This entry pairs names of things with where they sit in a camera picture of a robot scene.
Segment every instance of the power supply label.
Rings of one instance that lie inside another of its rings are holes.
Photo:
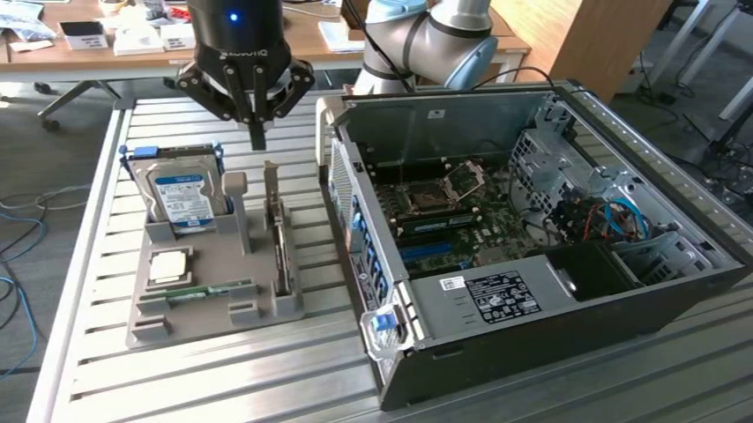
[[[489,324],[503,322],[541,311],[539,303],[518,272],[466,280],[470,296]]]

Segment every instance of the blue hard drive label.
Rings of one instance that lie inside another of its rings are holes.
[[[174,225],[200,228],[212,222],[212,203],[202,193],[206,181],[199,174],[156,178],[154,183],[167,219]]]

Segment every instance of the wooden desk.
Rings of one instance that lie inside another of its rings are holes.
[[[296,4],[294,7],[326,15],[336,14],[336,9],[319,4]],[[501,39],[495,63],[501,63],[506,68],[515,67],[530,48],[514,36],[499,15],[493,15],[493,33]],[[44,5],[43,21],[59,33],[59,22],[101,16],[96,0],[71,0],[68,4]],[[318,23],[327,19],[291,11],[284,12],[284,17],[290,21],[284,38],[296,58],[311,62],[318,70],[360,68],[360,53],[335,54],[327,49],[318,27]],[[112,46],[112,35],[108,38]],[[71,50],[61,38],[53,40],[53,43],[51,48],[25,53],[13,52],[0,43],[0,81],[51,82],[170,77],[175,75],[178,67],[188,63],[194,54],[191,50],[179,50],[150,55],[115,56],[111,48]]]

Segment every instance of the wooden cabinet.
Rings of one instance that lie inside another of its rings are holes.
[[[511,31],[530,45],[523,66],[577,79],[609,101],[672,0],[491,0]],[[533,71],[519,81],[542,80]]]

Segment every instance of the label sticker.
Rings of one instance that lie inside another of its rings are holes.
[[[461,289],[466,286],[466,279],[463,276],[455,276],[454,278],[439,279],[439,285],[445,291],[451,289]]]
[[[489,324],[541,311],[529,286],[515,271],[469,280],[466,285],[483,321]]]
[[[204,226],[214,220],[212,204],[202,194],[204,180],[198,174],[154,180],[167,219],[176,226]]]

